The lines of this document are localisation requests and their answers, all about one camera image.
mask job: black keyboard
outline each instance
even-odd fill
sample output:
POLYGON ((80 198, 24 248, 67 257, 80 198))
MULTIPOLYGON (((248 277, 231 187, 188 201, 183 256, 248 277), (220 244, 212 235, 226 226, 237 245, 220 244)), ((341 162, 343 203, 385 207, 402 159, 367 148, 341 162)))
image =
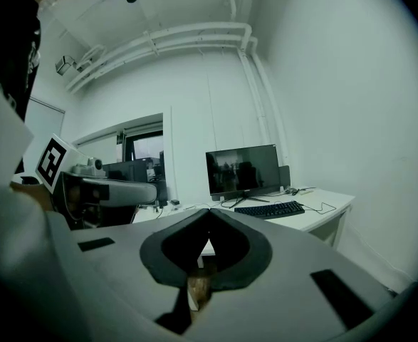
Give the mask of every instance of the black keyboard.
POLYGON ((265 205, 263 207, 245 207, 234 209, 236 213, 250 215, 261 219, 275 219, 302 214, 305 210, 298 202, 282 202, 280 204, 265 205))

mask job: black rectangular slot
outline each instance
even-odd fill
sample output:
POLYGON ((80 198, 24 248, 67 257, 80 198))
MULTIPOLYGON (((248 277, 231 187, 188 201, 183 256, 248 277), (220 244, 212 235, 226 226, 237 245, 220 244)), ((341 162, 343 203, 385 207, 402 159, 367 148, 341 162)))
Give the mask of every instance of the black rectangular slot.
POLYGON ((346 328, 354 328, 373 315, 372 310, 331 270, 315 272, 310 276, 346 328))
POLYGON ((78 243, 79 248, 82 252, 91 251, 92 249, 101 248, 108 246, 109 244, 114 244, 115 242, 111 238, 99 238, 94 239, 93 241, 81 242, 78 243))

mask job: computer monitor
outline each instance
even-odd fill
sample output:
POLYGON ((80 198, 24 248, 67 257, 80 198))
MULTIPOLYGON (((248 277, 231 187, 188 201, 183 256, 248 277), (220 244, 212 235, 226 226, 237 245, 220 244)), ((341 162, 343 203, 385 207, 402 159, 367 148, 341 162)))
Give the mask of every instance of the computer monitor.
POLYGON ((103 170, 110 180, 147 182, 147 162, 135 160, 103 165, 103 170))
POLYGON ((280 187, 275 145, 206 153, 211 196, 258 195, 280 187))

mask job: computer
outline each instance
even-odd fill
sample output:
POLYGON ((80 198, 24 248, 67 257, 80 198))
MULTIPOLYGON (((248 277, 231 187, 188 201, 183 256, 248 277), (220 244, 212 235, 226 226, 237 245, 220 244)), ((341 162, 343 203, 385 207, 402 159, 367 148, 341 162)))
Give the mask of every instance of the computer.
MULTIPOLYGON (((206 162, 210 195, 222 196, 225 200, 236 199, 230 208, 246 199, 269 202, 257 197, 276 191, 281 184, 275 145, 207 152, 206 162)), ((234 211, 264 219, 304 213, 297 202, 236 208, 234 211)))
POLYGON ((148 182, 147 161, 134 160, 103 165, 108 179, 131 182, 148 182))

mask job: ceiling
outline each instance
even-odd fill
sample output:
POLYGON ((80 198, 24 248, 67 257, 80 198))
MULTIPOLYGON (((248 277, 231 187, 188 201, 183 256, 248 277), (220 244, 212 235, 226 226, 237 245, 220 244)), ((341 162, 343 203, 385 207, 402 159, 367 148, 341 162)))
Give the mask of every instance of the ceiling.
MULTIPOLYGON (((255 0, 236 0, 236 21, 248 22, 255 0)), ((112 49, 141 36, 182 24, 230 21, 228 0, 60 0, 41 11, 43 30, 61 25, 89 49, 101 44, 112 49)))

